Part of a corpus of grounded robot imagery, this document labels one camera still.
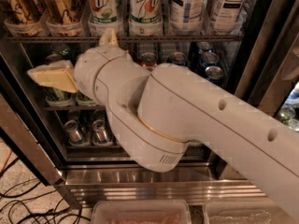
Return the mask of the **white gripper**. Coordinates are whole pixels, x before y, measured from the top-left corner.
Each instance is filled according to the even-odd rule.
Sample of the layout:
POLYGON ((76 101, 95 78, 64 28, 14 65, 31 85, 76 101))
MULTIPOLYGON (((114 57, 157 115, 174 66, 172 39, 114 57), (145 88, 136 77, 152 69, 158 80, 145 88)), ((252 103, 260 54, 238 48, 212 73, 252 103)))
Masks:
POLYGON ((118 47, 115 30, 107 28, 99 39, 99 45, 80 54, 75 67, 68 60, 39 65, 27 71, 27 75, 39 86, 76 93, 80 91, 93 101, 94 83, 100 70, 120 57, 131 60, 131 55, 118 47))

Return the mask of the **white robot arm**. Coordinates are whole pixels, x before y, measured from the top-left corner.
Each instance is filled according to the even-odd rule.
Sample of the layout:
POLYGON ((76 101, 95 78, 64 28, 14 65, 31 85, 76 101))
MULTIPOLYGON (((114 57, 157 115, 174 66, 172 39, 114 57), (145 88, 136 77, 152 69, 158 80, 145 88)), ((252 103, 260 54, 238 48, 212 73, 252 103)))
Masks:
POLYGON ((148 70, 107 29, 75 63, 39 65, 28 75, 103 105, 116 139, 142 167, 168 172, 188 145, 201 143, 299 220, 299 133, 190 69, 148 70))

